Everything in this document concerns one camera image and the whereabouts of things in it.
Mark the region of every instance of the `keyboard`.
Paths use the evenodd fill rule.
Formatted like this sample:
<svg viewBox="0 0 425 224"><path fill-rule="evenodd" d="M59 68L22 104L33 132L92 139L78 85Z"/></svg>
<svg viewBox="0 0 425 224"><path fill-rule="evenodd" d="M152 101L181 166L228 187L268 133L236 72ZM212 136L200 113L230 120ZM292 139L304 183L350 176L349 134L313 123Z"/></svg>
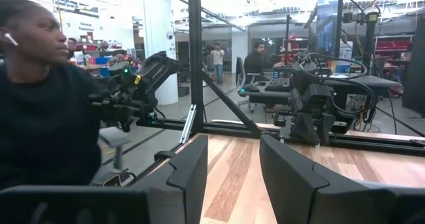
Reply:
<svg viewBox="0 0 425 224"><path fill-rule="evenodd" d="M264 90L289 92L291 91L290 79L289 78L272 78Z"/></svg>

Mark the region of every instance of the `aluminum frame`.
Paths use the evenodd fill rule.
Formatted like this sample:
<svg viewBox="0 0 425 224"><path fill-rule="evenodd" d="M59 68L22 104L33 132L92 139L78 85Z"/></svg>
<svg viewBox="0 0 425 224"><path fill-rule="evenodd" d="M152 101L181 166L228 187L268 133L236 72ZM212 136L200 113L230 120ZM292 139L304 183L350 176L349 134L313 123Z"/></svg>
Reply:
<svg viewBox="0 0 425 224"><path fill-rule="evenodd" d="M193 121L190 137L197 133L217 134L223 136L237 136L244 138L260 138L262 134L270 134L275 138L283 138L280 131L276 129L259 128L255 122L250 120L238 106L213 82L209 75L202 69L202 26L201 26L201 0L189 0L189 50L191 61L191 100L192 105L196 106L196 113L191 119ZM204 122L205 112L203 102L203 80L212 88L218 97L236 114L243 124L230 122ZM152 128L163 128L170 130L182 130L185 127L184 120L166 120L162 124L152 124L137 122L138 126L148 126ZM350 135L331 135L329 146L336 148L352 148L361 150L370 150L376 152L390 152L396 154L407 154L414 156L425 156L425 145L417 140L392 140L389 138L369 138ZM296 142L286 138L285 143ZM170 151L178 150L181 145L177 144ZM152 164L140 176L149 173L157 166L159 162Z"/></svg>

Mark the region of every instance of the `woman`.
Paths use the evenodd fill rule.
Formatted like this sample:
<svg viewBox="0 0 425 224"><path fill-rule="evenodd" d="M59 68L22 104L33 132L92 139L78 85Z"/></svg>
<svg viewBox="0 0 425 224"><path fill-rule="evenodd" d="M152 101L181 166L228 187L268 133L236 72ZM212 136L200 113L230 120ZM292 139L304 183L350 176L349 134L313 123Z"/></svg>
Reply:
<svg viewBox="0 0 425 224"><path fill-rule="evenodd" d="M28 0L0 0L0 189L86 185L101 163L98 89L68 64L53 14Z"/></svg>

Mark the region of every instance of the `black metal post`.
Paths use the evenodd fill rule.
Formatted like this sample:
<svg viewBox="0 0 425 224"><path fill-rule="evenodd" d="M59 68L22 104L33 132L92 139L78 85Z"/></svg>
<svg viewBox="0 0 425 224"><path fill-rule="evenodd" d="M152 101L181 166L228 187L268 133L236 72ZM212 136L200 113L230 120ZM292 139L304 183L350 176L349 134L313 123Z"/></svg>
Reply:
<svg viewBox="0 0 425 224"><path fill-rule="evenodd" d="M197 106L193 120L193 132L202 130L204 125L204 100L202 88L202 18L201 0L189 0L189 57L191 63L191 98Z"/></svg>
<svg viewBox="0 0 425 224"><path fill-rule="evenodd" d="M363 54L363 63L370 67L369 74L377 75L378 72L373 70L371 64L371 57L373 54L374 40L375 40L375 27L378 22L379 13L370 12L366 15L366 37L365 37L365 53Z"/></svg>
<svg viewBox="0 0 425 224"><path fill-rule="evenodd" d="M286 36L285 36L285 66L288 64L288 45L290 43L290 21L291 16L286 15Z"/></svg>

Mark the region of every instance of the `wooden table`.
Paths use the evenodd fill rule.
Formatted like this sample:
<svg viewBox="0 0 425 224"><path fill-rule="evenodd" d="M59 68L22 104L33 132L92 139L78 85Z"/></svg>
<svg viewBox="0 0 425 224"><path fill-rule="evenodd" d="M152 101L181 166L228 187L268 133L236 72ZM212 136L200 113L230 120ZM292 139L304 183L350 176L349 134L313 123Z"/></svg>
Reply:
<svg viewBox="0 0 425 224"><path fill-rule="evenodd" d="M271 124L257 125L275 127ZM387 134L361 135L399 140L418 139ZM208 179L201 223L276 223L262 179L260 141L217 135L208 137ZM325 146L290 146L313 161L352 179L425 187L424 158Z"/></svg>

